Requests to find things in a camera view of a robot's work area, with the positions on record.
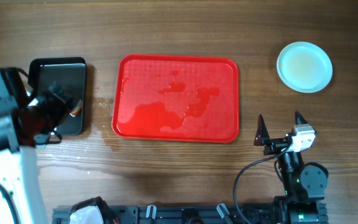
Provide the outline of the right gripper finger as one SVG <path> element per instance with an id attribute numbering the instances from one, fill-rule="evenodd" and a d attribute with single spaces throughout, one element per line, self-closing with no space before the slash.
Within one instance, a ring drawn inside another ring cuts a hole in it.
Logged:
<path id="1" fill-rule="evenodd" d="M 265 125 L 263 116 L 258 117 L 257 131 L 254 139 L 254 146 L 266 146 L 270 144 L 270 136 Z"/>
<path id="2" fill-rule="evenodd" d="M 301 115 L 299 111 L 295 111 L 295 124 L 296 125 L 308 124 L 307 120 L 304 119 L 304 117 Z"/>

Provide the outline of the light blue plate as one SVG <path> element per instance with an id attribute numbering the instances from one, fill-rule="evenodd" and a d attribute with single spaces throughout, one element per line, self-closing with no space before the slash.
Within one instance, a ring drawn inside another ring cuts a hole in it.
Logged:
<path id="1" fill-rule="evenodd" d="M 293 42 L 277 57 L 276 68 L 281 81 L 300 93 L 316 93 L 326 88 L 333 77 L 328 54 L 310 42 Z"/>

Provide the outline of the green and orange sponge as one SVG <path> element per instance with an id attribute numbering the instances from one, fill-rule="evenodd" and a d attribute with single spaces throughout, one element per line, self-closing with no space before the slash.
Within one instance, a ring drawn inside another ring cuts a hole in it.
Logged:
<path id="1" fill-rule="evenodd" d="M 83 101 L 79 100 L 70 111 L 70 116 L 75 117 L 82 112 Z"/>

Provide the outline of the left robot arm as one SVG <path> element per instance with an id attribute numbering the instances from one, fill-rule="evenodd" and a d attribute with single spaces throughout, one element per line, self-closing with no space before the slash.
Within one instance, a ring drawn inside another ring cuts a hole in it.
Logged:
<path id="1" fill-rule="evenodd" d="M 40 193 L 36 136 L 54 134 L 81 105 L 56 83 L 27 94 L 21 68 L 0 68 L 0 223 L 47 223 Z"/>

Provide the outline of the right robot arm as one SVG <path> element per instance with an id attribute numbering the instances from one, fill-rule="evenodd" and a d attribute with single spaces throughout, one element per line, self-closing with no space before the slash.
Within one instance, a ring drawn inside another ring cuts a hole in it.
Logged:
<path id="1" fill-rule="evenodd" d="M 270 209 L 270 223 L 327 223 L 325 198 L 329 172 L 316 162 L 303 162 L 301 152 L 313 146 L 315 129 L 295 113 L 295 125 L 283 138 L 272 139 L 262 115 L 258 117 L 254 145 L 264 147 L 265 156 L 276 156 L 284 196 L 276 196 Z"/>

